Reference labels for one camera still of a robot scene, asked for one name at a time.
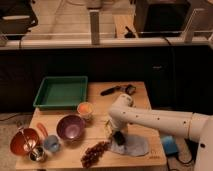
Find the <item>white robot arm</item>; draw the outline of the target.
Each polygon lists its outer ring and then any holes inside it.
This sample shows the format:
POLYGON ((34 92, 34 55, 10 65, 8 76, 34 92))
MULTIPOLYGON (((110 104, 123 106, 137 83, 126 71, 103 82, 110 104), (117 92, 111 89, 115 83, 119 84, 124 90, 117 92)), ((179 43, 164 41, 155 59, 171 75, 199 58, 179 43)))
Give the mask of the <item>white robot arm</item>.
POLYGON ((108 114, 116 131, 132 123, 197 142, 194 171, 213 171, 213 115, 136 108, 127 94, 118 96, 108 114))

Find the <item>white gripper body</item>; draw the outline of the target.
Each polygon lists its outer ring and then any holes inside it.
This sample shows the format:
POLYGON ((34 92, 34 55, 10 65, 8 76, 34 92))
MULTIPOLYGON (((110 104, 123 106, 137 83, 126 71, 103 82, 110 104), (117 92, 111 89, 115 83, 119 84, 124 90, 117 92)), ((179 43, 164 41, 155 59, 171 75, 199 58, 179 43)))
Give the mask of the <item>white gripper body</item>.
POLYGON ((126 123, 120 124, 116 126, 113 122, 110 120, 107 121, 107 133, 108 137, 112 138, 116 132, 120 132, 122 134, 127 134, 128 133, 128 126, 126 123))

